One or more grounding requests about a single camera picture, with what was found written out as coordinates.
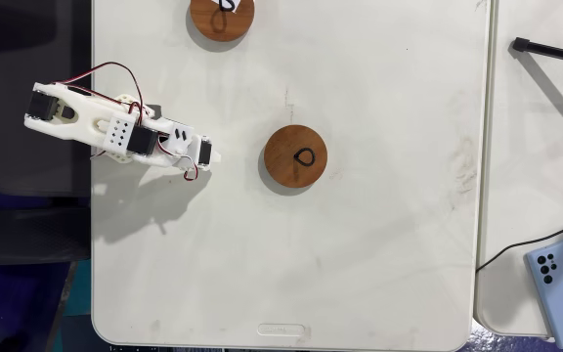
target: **black handle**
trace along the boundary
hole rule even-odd
[[[516,38],[512,48],[518,52],[529,52],[551,58],[563,60],[563,49],[549,47],[538,43],[532,43],[529,39]]]

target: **wooden disc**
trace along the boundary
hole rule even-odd
[[[303,150],[314,152],[314,164],[304,166],[295,159]],[[303,152],[299,159],[304,163],[312,161],[310,152]],[[275,132],[264,149],[264,164],[271,177],[290,188],[312,185],[323,175],[327,166],[327,147],[323,138],[306,126],[290,125]]]
[[[253,23],[253,0],[240,0],[236,13],[223,12],[212,0],[191,0],[191,17],[196,28],[207,38],[228,42],[240,38]]]

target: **robotic arm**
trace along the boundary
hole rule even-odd
[[[138,161],[198,173],[208,171],[211,162],[220,161],[210,138],[196,134],[191,126],[155,117],[148,106],[143,106],[143,117],[139,118],[141,112],[128,113],[128,107],[140,102],[129,95],[115,100],[122,104],[78,94],[60,83],[35,83],[24,124],[63,140],[96,147],[120,163]]]

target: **dark floor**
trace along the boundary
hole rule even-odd
[[[0,352],[205,351],[112,346],[95,333],[90,309],[90,261],[72,265],[0,266]],[[495,335],[473,322],[470,338],[459,351],[551,352],[559,349],[554,343],[535,337]]]

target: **table surface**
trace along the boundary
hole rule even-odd
[[[116,343],[448,351],[469,334],[487,12],[468,0],[257,1],[241,40],[189,0],[94,3],[94,59],[212,137],[223,162],[93,162],[93,321]],[[106,68],[95,88],[135,92]],[[288,124],[323,177],[277,185]]]
[[[563,229],[563,62],[508,49],[517,36],[563,48],[563,1],[500,1],[497,15],[479,264]],[[510,249],[483,269],[476,319],[498,333],[550,335],[524,255],[562,239]]]

